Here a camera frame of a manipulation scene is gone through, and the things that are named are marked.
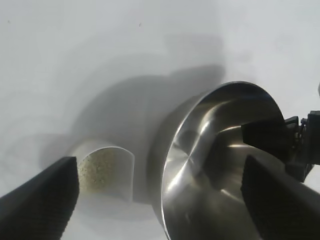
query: beige powder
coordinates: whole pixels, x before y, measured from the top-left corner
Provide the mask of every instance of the beige powder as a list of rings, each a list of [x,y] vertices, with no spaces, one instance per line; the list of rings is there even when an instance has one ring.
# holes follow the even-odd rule
[[[112,181],[115,153],[111,148],[93,152],[78,165],[81,193],[101,192]]]

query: metal bowl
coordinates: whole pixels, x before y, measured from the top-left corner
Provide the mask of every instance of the metal bowl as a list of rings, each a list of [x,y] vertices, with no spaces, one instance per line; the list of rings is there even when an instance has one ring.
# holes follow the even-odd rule
[[[147,184],[169,240],[261,239],[240,189],[245,160],[251,154],[283,165],[243,143],[241,125],[267,118],[283,116],[266,91],[248,82],[192,97],[167,117],[149,153]]]

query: white surface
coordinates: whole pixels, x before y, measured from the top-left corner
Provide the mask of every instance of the white surface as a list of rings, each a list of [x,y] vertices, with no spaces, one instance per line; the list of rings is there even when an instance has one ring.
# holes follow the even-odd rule
[[[250,81],[285,117],[320,109],[318,0],[1,0],[0,34],[1,195],[84,137],[136,156],[140,203],[117,218],[76,211],[64,240],[166,239],[141,203],[146,154],[191,95]]]

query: stainless steel bowl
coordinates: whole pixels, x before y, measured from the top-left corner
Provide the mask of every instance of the stainless steel bowl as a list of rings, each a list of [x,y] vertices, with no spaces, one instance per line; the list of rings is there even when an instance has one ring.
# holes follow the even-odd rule
[[[169,240],[261,239],[240,190],[246,156],[283,165],[243,143],[241,125],[266,118],[283,116],[267,92],[248,82],[192,97],[167,117],[149,153],[147,179]]]

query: cup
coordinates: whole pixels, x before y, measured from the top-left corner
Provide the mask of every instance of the cup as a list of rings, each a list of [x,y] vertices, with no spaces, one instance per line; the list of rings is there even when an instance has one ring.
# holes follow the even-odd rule
[[[94,162],[98,151],[112,153],[110,180],[96,191],[80,191],[76,208],[92,217],[106,217],[121,212],[133,201],[135,156],[127,149],[102,139],[87,139],[73,147],[68,156],[76,157],[79,170],[87,157],[90,156]]]

